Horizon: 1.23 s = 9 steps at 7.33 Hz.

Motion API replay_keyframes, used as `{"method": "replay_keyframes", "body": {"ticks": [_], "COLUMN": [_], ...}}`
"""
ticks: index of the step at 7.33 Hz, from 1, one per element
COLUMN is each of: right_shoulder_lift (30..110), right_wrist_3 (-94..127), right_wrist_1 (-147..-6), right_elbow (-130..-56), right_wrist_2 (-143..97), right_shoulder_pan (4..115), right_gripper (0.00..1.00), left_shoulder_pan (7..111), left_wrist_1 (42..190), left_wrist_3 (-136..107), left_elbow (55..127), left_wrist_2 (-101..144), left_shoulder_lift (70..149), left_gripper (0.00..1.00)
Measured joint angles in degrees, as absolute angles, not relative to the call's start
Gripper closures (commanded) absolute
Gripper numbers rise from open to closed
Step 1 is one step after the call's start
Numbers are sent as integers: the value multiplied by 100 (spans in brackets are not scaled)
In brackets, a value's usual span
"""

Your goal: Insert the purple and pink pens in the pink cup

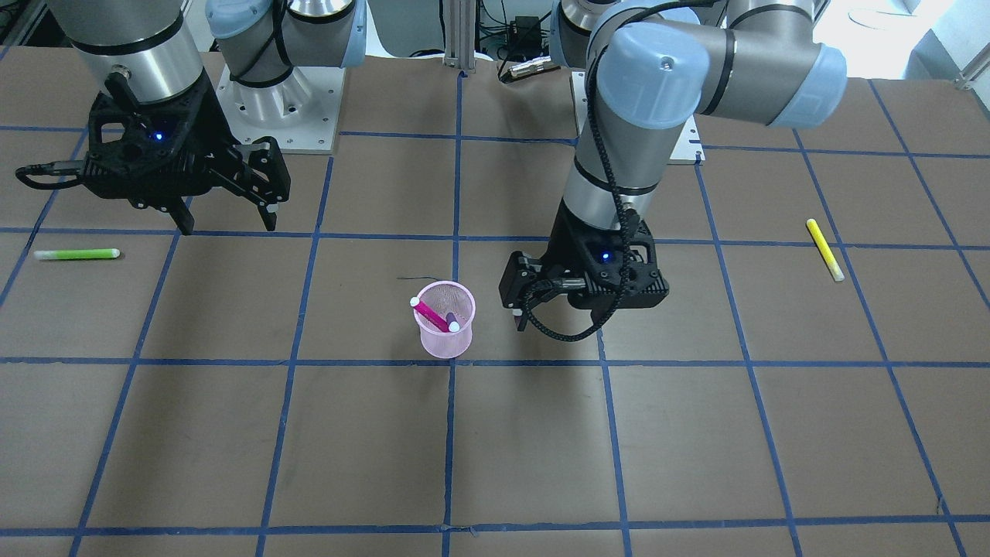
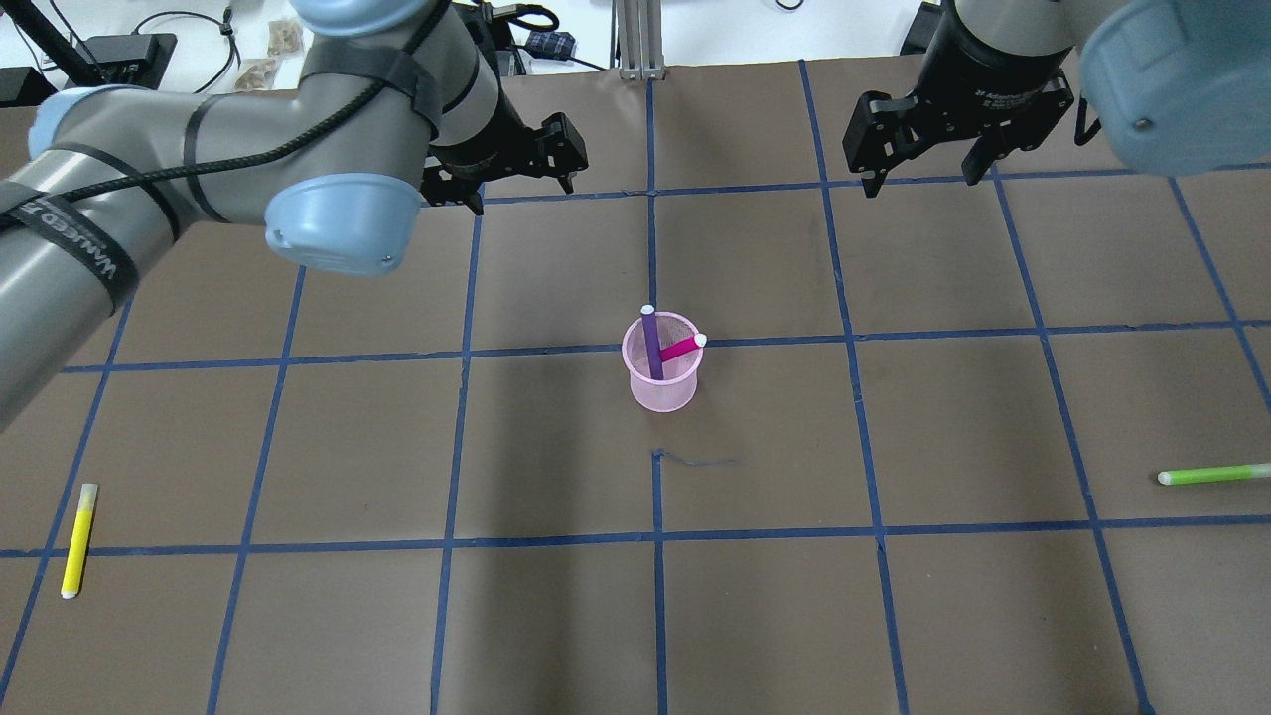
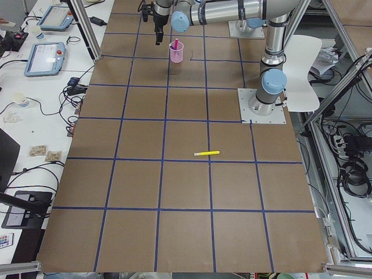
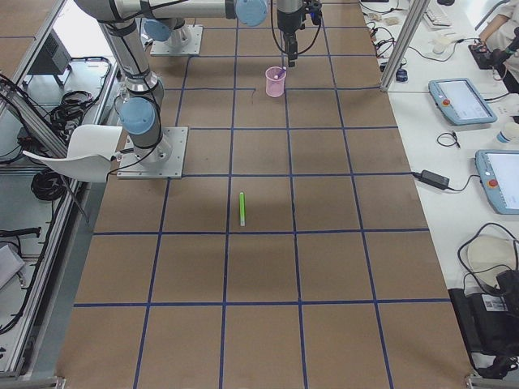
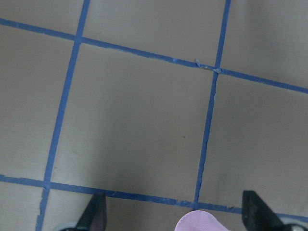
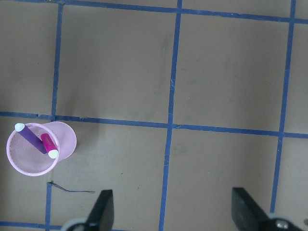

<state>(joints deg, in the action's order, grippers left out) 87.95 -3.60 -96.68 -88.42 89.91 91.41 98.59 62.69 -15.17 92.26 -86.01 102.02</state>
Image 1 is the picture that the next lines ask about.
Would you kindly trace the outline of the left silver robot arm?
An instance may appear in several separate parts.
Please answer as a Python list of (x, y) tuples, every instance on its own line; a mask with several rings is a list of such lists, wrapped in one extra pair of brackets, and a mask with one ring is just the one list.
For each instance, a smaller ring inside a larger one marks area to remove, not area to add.
[(620, 309), (668, 295), (650, 205), (690, 117), (820, 126), (848, 83), (841, 50), (813, 38), (813, 1), (558, 1), (551, 59), (585, 74), (586, 117), (547, 251), (513, 251), (502, 306), (524, 330), (576, 342)]

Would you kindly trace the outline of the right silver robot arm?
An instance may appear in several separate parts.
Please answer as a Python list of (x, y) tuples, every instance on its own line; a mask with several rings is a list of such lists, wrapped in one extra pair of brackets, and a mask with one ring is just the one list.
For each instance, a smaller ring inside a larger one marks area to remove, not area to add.
[(52, 1), (49, 9), (100, 85), (80, 161), (18, 170), (26, 186), (63, 177), (102, 200), (166, 213), (184, 235), (185, 200), (224, 188), (266, 230), (289, 200), (282, 148), (332, 148), (339, 77), (367, 53), (364, 1), (209, 1), (227, 81), (213, 87), (178, 1)]

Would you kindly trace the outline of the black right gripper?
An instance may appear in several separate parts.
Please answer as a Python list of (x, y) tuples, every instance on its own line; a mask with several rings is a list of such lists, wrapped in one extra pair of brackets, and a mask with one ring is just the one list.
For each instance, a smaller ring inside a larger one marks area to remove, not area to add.
[(130, 81), (110, 73), (89, 113), (89, 146), (81, 183), (102, 200), (159, 209), (181, 235), (195, 219), (184, 197), (222, 187), (250, 201), (266, 231), (289, 200), (291, 176), (276, 138), (237, 144), (207, 73), (186, 91), (138, 102)]

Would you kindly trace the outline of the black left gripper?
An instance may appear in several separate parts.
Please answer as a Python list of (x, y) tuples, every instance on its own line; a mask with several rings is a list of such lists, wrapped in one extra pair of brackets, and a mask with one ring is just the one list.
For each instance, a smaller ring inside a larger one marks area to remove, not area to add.
[(548, 249), (536, 258), (512, 251), (499, 282), (502, 307), (515, 309), (517, 332), (533, 324), (554, 332), (537, 318), (534, 308), (560, 296), (560, 290), (528, 290), (551, 281), (563, 286), (572, 307), (604, 313), (622, 290), (619, 309), (651, 308), (668, 296), (669, 285), (657, 267), (654, 237), (633, 208), (625, 211), (628, 230), (592, 227), (560, 203)]

